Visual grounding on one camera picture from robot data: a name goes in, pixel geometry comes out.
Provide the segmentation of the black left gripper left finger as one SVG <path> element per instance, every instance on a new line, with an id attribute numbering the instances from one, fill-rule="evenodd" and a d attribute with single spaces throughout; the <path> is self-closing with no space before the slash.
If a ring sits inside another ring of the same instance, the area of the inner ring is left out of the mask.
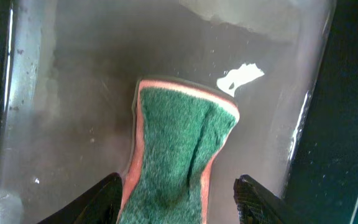
<path id="1" fill-rule="evenodd" d="M 122 179 L 113 172 L 39 224 L 113 224 L 117 222 L 121 200 Z"/>

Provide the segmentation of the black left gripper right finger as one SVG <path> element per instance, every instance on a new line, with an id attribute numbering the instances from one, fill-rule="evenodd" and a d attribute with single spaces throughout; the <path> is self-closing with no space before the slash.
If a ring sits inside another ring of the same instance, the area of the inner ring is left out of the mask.
<path id="1" fill-rule="evenodd" d="M 244 174 L 234 181 L 234 201 L 240 224 L 296 224 L 309 223 L 282 199 Z"/>

